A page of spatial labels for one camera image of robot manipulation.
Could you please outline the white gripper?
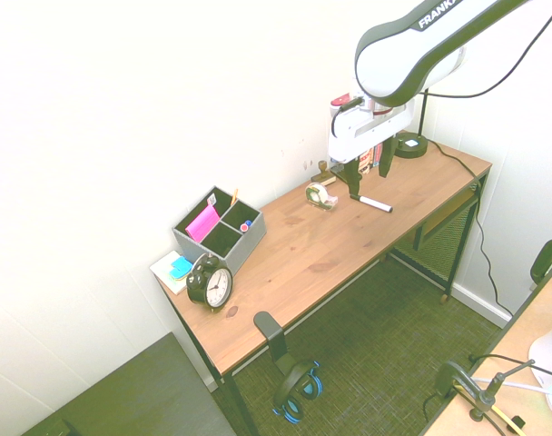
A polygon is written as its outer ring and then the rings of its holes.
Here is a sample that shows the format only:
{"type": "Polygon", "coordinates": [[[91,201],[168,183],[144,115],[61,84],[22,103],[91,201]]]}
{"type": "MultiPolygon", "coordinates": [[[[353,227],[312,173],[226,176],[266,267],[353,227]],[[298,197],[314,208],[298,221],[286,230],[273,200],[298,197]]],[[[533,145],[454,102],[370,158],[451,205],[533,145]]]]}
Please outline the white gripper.
{"type": "Polygon", "coordinates": [[[382,143],[379,176],[389,173],[395,154],[394,134],[408,127],[415,112],[415,101],[409,100],[393,108],[388,114],[374,115],[371,111],[353,108],[339,114],[334,121],[334,133],[329,135],[329,157],[344,164],[351,197],[360,195],[360,156],[382,143]]]}

